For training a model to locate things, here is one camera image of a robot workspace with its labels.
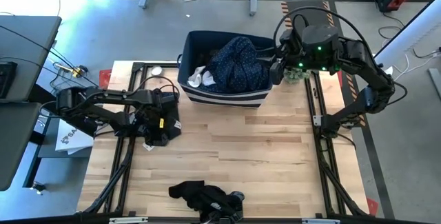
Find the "laundry basket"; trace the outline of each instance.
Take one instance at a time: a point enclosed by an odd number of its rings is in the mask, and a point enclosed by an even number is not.
[[[178,61],[178,82],[191,101],[248,108],[258,108],[263,103],[272,88],[270,81],[264,90],[238,94],[208,92],[187,84],[188,77],[193,75],[195,69],[206,65],[212,51],[220,50],[236,37],[247,37],[257,50],[273,46],[272,39],[246,34],[216,31],[192,31],[188,34],[181,60]]]

